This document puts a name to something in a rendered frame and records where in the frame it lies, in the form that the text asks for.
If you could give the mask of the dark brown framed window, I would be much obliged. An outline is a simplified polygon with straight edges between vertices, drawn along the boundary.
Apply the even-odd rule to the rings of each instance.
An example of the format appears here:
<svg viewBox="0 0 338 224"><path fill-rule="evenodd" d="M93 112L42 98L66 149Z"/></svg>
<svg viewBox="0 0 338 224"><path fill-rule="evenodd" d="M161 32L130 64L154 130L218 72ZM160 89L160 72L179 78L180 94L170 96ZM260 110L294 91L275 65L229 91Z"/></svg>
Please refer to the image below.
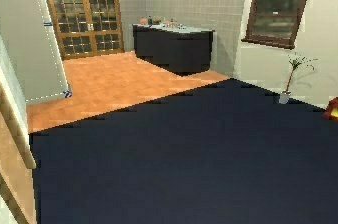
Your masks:
<svg viewBox="0 0 338 224"><path fill-rule="evenodd" d="M251 0L242 42L292 50L307 0Z"/></svg>

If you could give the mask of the house plant in grey pot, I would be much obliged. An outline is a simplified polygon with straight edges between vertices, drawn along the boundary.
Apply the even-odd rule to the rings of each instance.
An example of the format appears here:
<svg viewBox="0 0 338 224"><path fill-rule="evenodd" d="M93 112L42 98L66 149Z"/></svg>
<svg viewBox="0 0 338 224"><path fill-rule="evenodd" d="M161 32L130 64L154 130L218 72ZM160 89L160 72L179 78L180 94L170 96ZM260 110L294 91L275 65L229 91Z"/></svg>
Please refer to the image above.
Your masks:
<svg viewBox="0 0 338 224"><path fill-rule="evenodd" d="M288 79L286 82L285 89L280 93L279 96L279 103L280 104L287 104L289 102L291 91L290 86L292 83L293 75L294 73L300 68L300 67L311 67L312 70L315 70L315 67L312 65L312 63L315 61L315 58L309 59L306 56L302 56L294 52L292 55L288 56L288 63L291 67L291 71L289 72Z"/></svg>

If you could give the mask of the black kitchen counter cabinet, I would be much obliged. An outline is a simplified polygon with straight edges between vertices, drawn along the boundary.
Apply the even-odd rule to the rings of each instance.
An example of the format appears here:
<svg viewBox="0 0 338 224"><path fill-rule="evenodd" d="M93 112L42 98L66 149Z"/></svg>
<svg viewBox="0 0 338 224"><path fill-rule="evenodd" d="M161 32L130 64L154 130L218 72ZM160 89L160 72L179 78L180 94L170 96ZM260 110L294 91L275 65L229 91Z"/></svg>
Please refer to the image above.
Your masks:
<svg viewBox="0 0 338 224"><path fill-rule="evenodd" d="M134 24L133 37L138 58L176 75L186 76L210 69L211 30Z"/></svg>

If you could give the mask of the brown glazed double door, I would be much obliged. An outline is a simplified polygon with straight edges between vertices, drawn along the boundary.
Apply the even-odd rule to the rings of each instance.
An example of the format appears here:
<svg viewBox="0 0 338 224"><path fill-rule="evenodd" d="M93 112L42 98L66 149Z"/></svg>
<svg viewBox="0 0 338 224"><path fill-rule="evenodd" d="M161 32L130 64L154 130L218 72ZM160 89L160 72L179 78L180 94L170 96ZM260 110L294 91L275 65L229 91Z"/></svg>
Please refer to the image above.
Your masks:
<svg viewBox="0 0 338 224"><path fill-rule="evenodd" d="M63 60L124 52L119 0L47 0Z"/></svg>

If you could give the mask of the pale grey fridge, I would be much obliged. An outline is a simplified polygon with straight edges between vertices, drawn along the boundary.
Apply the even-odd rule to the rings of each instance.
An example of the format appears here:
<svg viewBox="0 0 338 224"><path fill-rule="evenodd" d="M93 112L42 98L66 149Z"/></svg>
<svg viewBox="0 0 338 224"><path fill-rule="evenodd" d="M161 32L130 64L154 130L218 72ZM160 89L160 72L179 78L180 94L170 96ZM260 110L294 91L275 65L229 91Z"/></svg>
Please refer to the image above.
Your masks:
<svg viewBox="0 0 338 224"><path fill-rule="evenodd" d="M28 104L64 98L68 82L47 0L0 0L0 36Z"/></svg>

